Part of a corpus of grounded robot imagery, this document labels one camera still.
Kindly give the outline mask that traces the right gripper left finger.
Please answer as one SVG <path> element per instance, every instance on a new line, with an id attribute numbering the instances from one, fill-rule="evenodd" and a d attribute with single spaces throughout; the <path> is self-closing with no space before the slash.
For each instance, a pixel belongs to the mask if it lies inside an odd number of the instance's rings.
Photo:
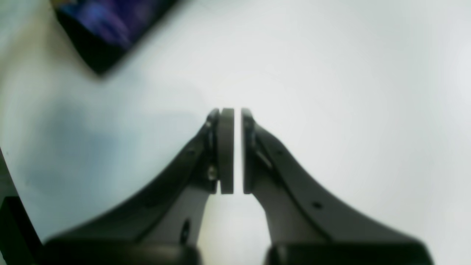
<path id="1" fill-rule="evenodd" d="M 201 265 L 196 246 L 207 199 L 217 191 L 210 111 L 198 133 L 142 190 L 112 210 L 50 239 L 43 265 Z"/>

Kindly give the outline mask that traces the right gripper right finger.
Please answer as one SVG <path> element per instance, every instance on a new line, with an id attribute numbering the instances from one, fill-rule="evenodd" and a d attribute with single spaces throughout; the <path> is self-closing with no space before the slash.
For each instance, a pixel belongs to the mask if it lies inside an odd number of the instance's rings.
<path id="1" fill-rule="evenodd" d="M 266 215 L 266 265 L 432 265 L 420 240 L 347 205 L 314 180 L 278 138 L 241 111 L 244 193 Z"/>

